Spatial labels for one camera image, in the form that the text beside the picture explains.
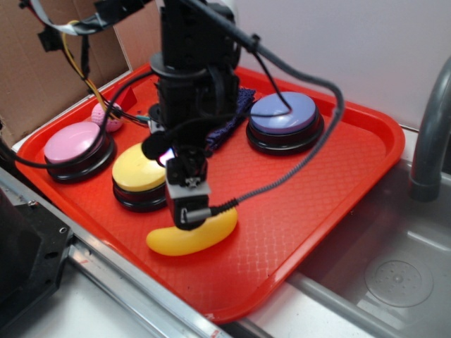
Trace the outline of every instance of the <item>pink button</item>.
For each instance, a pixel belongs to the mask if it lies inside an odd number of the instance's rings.
[[[100,127],[93,122],[69,125],[49,139],[44,155],[51,163],[72,160],[89,148],[99,131]]]

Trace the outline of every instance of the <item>toy banana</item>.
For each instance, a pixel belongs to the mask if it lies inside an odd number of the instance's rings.
[[[175,226],[153,230],[147,235],[146,243],[150,249],[165,256],[193,254],[225,239],[235,229],[237,221],[238,212],[232,208],[208,218],[194,230],[181,230]]]

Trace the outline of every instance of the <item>purple button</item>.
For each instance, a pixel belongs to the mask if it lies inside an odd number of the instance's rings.
[[[49,139],[44,155],[51,163],[72,160],[91,146],[99,131],[100,127],[93,122],[69,125]]]
[[[316,105],[307,95],[296,92],[283,92],[283,98],[290,104],[292,112],[279,99],[277,94],[265,96],[258,100],[251,109],[251,114],[268,117],[251,116],[253,126],[266,134],[291,134],[308,126],[315,119]]]

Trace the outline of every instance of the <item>white wall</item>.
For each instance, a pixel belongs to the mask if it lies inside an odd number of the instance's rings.
[[[235,2],[240,27],[285,61],[334,81],[348,101],[412,127],[451,56],[451,0]],[[259,69],[247,53],[241,65]]]

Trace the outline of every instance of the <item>gray faucet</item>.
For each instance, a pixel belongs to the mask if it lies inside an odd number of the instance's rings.
[[[409,175],[409,195],[417,201],[437,199],[443,160],[451,131],[451,57],[429,97]]]

